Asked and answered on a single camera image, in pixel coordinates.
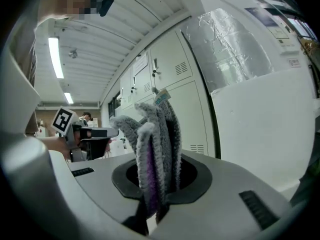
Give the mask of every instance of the plastic wrap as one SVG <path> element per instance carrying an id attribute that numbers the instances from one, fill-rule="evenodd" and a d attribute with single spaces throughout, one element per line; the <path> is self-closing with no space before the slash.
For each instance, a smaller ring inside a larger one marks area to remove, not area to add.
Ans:
<path id="1" fill-rule="evenodd" d="M 255 37 L 223 9 L 189 19 L 180 29 L 210 93 L 274 71 Z"/>

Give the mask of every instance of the white cabinet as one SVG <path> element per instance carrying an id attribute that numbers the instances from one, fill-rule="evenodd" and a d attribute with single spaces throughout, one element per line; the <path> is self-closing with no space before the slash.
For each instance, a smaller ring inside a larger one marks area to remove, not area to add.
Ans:
<path id="1" fill-rule="evenodd" d="M 150 55 L 151 71 L 157 71 L 154 76 L 154 84 L 158 90 L 193 75 L 175 31 L 171 31 L 152 46 Z"/>
<path id="2" fill-rule="evenodd" d="M 154 102 L 154 97 L 153 95 L 146 98 L 146 100 L 141 100 L 141 102 L 147 103 L 147 104 L 152 104 Z M 133 118 L 136 121 L 140 121 L 143 117 L 138 113 L 138 111 L 135 109 L 135 106 L 132 105 L 128 107 L 126 110 L 123 111 L 123 114 Z"/>
<path id="3" fill-rule="evenodd" d="M 121 109 L 133 104 L 131 93 L 131 68 L 129 68 L 120 79 Z"/>
<path id="4" fill-rule="evenodd" d="M 142 56 L 140 60 L 136 62 L 136 64 L 146 65 L 143 69 L 136 69 L 135 65 L 132 66 L 132 98 L 133 103 L 137 103 L 144 99 L 145 97 L 152 94 L 152 83 L 151 83 L 151 75 L 150 75 L 150 67 L 148 62 L 148 53 Z"/>
<path id="5" fill-rule="evenodd" d="M 208 155 L 206 128 L 196 83 L 192 81 L 168 92 L 171 96 L 169 102 L 180 124 L 182 148 Z"/>

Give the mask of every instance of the fluorescent light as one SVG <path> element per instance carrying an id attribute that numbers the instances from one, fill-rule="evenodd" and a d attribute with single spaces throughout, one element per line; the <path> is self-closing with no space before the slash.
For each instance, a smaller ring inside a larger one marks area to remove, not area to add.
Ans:
<path id="1" fill-rule="evenodd" d="M 66 100 L 68 101 L 69 104 L 73 104 L 74 103 L 74 101 L 71 98 L 71 94 L 69 92 L 65 92 L 64 96 L 65 96 L 65 98 L 66 98 Z"/>
<path id="2" fill-rule="evenodd" d="M 51 55 L 51 61 L 56 78 L 64 78 L 62 72 L 60 56 L 59 56 L 59 39 L 56 37 L 49 37 L 49 50 Z"/>

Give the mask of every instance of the sticker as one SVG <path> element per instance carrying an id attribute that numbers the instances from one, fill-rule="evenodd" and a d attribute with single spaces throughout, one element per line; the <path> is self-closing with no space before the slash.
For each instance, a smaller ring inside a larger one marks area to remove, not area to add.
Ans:
<path id="1" fill-rule="evenodd" d="M 291 68 L 301 68 L 301 64 L 297 58 L 288 58 L 288 62 Z"/>
<path id="2" fill-rule="evenodd" d="M 55 114 L 52 121 L 52 128 L 62 135 L 66 135 L 70 125 L 77 119 L 77 114 L 72 110 L 61 107 Z"/>
<path id="3" fill-rule="evenodd" d="M 165 102 L 171 98 L 169 92 L 166 88 L 160 91 L 154 98 L 154 105 L 160 105 L 162 102 Z"/>
<path id="4" fill-rule="evenodd" d="M 136 76 L 141 70 L 148 65 L 147 54 L 145 53 L 140 59 L 133 65 L 133 76 Z"/>

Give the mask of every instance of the ceiling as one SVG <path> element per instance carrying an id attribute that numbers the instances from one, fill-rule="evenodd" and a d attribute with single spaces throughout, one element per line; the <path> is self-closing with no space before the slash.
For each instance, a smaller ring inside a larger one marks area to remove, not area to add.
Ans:
<path id="1" fill-rule="evenodd" d="M 35 45 L 35 89 L 42 102 L 65 105 L 64 92 L 69 92 L 75 104 L 97 104 L 113 78 L 119 77 L 117 71 L 135 58 L 130 55 L 137 45 L 182 11 L 186 11 L 182 0 L 115 0 L 105 17 L 45 22 L 36 31 Z M 64 79 L 56 78 L 52 66 L 48 46 L 52 35 L 59 37 Z M 74 50 L 77 57 L 71 58 Z"/>

